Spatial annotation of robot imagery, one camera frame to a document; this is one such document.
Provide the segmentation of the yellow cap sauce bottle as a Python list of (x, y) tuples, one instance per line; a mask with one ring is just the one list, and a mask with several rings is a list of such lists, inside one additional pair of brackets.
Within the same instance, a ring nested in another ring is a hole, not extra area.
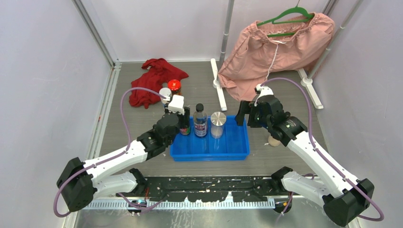
[(184, 124), (180, 126), (180, 133), (182, 135), (189, 135), (191, 133), (191, 128), (188, 124)]

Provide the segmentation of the white lid sago jar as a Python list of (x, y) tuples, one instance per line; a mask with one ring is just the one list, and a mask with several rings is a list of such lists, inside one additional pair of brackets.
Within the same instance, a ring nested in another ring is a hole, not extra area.
[(167, 87), (161, 88), (159, 94), (162, 95), (161, 97), (162, 104), (166, 104), (171, 101), (172, 92), (169, 88)]

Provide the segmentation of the clear bottle black cap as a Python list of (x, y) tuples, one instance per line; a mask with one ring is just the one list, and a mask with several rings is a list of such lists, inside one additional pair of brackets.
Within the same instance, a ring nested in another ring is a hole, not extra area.
[(208, 131), (208, 116), (203, 104), (198, 103), (195, 108), (196, 111), (193, 114), (194, 133), (198, 137), (204, 137)]

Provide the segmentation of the blue plastic divided bin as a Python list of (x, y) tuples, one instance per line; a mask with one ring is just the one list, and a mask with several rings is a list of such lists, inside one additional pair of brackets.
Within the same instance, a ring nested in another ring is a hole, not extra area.
[(193, 132), (193, 117), (190, 117), (188, 135), (178, 134), (170, 146), (170, 155), (176, 162), (236, 161), (244, 160), (250, 153), (247, 125), (238, 126), (234, 115), (228, 115), (223, 134), (215, 139), (211, 132), (198, 137)]

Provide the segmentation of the silver lid grain jar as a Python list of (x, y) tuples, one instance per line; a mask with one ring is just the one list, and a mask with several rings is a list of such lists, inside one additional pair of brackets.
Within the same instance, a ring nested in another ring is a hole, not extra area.
[(214, 139), (222, 137), (226, 121), (227, 116), (223, 112), (214, 112), (210, 116), (210, 133)]

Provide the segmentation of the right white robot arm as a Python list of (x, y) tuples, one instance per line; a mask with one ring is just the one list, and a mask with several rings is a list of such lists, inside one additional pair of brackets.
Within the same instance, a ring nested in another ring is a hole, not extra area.
[(265, 128), (282, 145), (297, 154), (321, 179), (307, 179), (292, 168), (284, 166), (271, 175), (272, 190), (276, 194), (286, 191), (302, 195), (323, 207), (325, 214), (338, 226), (344, 227), (365, 211), (374, 192), (368, 179), (359, 180), (341, 167), (309, 135), (308, 128), (290, 112), (283, 110), (273, 95), (262, 96), (257, 103), (242, 100), (235, 116), (237, 125)]

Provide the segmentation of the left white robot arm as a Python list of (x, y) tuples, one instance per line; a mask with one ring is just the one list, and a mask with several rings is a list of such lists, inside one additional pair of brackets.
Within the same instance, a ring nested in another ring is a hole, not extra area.
[(151, 130), (138, 136), (129, 146), (91, 160), (81, 161), (78, 157), (69, 160), (57, 181), (54, 209), (57, 209), (59, 197), (63, 198), (69, 212), (76, 212), (92, 200), (107, 195), (126, 192), (143, 195), (146, 181), (139, 170), (120, 175), (117, 172), (165, 152), (180, 128), (189, 124), (189, 107), (184, 108), (183, 114), (166, 110)]

